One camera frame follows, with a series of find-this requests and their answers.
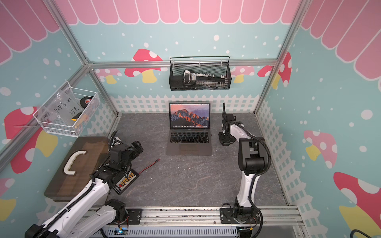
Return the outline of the grey laptop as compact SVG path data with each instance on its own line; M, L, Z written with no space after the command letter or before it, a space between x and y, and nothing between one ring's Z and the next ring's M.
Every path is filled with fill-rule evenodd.
M169 103L168 156L211 156L211 104L207 102Z

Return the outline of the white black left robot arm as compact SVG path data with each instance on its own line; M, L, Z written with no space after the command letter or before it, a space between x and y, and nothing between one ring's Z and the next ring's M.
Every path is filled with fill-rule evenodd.
M115 136L112 133L109 140L106 161L90 175L84 189L44 224L32 225L25 232L26 238L89 238L108 224L118 228L128 224L131 216L125 204L116 199L105 202L96 213L81 220L110 190L121 194L140 176L132 169L132 161L143 152L141 143L126 145Z

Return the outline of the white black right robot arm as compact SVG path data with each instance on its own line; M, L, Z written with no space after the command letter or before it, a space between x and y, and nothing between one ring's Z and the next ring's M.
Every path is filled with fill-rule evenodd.
M256 238L264 224L262 211L254 203L258 180L271 166L271 153L265 139L250 133L236 116L222 109L222 131L219 142L229 146L238 142L238 165L242 172L241 185L235 203L224 203L220 208L223 224L237 224L237 238Z

